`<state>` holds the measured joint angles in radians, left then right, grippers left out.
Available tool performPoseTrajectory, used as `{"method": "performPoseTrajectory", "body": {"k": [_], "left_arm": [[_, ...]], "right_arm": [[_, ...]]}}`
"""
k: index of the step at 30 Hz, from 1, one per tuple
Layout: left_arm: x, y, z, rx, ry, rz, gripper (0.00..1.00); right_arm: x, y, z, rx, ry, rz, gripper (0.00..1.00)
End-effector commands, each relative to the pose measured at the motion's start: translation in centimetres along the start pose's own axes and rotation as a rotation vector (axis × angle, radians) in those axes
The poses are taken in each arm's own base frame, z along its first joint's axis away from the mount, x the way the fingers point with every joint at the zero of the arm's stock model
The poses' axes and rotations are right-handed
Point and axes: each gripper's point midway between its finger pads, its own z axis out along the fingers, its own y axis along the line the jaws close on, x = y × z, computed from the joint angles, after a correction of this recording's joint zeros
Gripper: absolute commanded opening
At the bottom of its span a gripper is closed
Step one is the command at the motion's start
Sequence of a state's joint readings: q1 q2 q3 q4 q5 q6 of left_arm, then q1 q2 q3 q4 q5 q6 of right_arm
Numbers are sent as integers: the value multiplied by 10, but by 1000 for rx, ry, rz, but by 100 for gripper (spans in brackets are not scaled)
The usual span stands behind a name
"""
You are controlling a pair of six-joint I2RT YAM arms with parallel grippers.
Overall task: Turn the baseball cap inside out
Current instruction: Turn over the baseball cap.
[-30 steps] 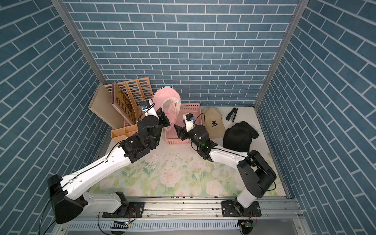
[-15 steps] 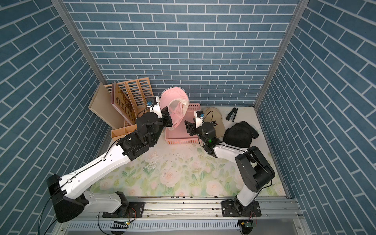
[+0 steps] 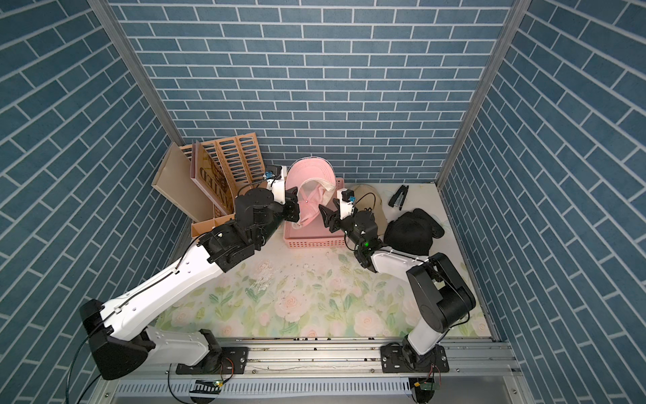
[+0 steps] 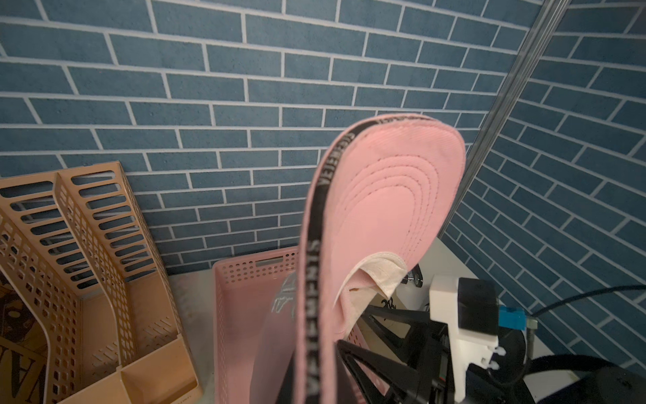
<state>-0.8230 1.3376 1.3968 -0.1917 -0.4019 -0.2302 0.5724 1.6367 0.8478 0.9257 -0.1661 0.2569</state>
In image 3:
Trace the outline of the pink baseball cap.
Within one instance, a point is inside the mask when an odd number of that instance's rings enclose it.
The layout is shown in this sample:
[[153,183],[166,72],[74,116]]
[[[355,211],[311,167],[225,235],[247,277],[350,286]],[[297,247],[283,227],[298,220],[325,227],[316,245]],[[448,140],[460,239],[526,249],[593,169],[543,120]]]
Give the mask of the pink baseball cap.
[[319,205],[327,205],[336,192],[336,176],[324,158],[302,158],[288,171],[285,188],[298,189],[299,220],[294,229],[307,227],[321,214]]

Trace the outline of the black baseball cap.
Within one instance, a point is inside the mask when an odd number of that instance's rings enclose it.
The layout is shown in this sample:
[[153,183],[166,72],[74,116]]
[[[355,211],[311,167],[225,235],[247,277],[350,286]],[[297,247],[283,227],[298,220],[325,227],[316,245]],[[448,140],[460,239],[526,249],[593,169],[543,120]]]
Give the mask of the black baseball cap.
[[443,227],[425,210],[415,208],[388,224],[384,243],[400,252],[427,256],[433,240],[444,234]]

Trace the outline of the beige baseball cap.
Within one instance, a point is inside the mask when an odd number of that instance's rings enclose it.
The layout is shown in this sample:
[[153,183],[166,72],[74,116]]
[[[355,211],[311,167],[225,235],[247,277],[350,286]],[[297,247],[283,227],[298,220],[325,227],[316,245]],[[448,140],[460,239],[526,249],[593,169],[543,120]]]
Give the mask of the beige baseball cap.
[[356,184],[351,187],[351,190],[354,192],[354,196],[356,198],[355,207],[357,211],[368,209],[372,210],[378,227],[378,234],[382,237],[385,234],[388,222],[383,209],[380,193],[375,187],[369,184]]

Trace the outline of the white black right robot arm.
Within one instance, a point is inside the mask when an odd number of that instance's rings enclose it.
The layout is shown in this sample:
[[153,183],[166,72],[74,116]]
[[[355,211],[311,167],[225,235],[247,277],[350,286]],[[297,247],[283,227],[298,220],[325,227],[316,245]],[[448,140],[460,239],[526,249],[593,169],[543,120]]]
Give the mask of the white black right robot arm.
[[357,211],[351,203],[337,210],[320,205],[319,210],[324,227],[343,232],[355,244],[353,254],[363,268],[409,283],[422,319],[402,343],[408,360],[422,362],[453,326],[469,321],[476,299],[447,255],[424,258],[386,245],[371,210]]

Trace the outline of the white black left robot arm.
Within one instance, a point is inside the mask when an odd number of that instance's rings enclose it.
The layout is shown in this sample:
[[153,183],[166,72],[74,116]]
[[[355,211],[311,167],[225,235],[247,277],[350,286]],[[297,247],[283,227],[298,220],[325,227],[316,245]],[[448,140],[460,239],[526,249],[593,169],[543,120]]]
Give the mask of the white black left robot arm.
[[151,322],[204,283],[252,257],[282,222],[299,220],[298,190],[258,188],[235,200],[233,219],[197,237],[183,256],[135,289],[80,309],[89,348],[104,380],[143,365],[178,364],[194,374],[219,370],[222,349],[212,331],[163,332]]

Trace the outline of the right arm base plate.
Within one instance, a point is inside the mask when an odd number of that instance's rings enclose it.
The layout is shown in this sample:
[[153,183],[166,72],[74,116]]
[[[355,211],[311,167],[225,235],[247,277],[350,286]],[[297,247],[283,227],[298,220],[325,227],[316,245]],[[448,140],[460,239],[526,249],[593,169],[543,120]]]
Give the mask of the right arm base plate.
[[436,345],[424,355],[418,355],[411,347],[389,343],[380,347],[380,357],[385,374],[428,374],[432,369],[441,373],[449,372],[445,348],[441,345]]

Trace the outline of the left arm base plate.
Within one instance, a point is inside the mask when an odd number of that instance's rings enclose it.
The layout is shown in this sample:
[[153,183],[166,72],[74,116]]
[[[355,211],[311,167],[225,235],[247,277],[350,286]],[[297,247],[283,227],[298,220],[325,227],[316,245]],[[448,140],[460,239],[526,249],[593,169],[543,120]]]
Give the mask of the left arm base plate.
[[247,366],[249,348],[223,347],[208,353],[197,365],[178,364],[177,375],[243,375]]

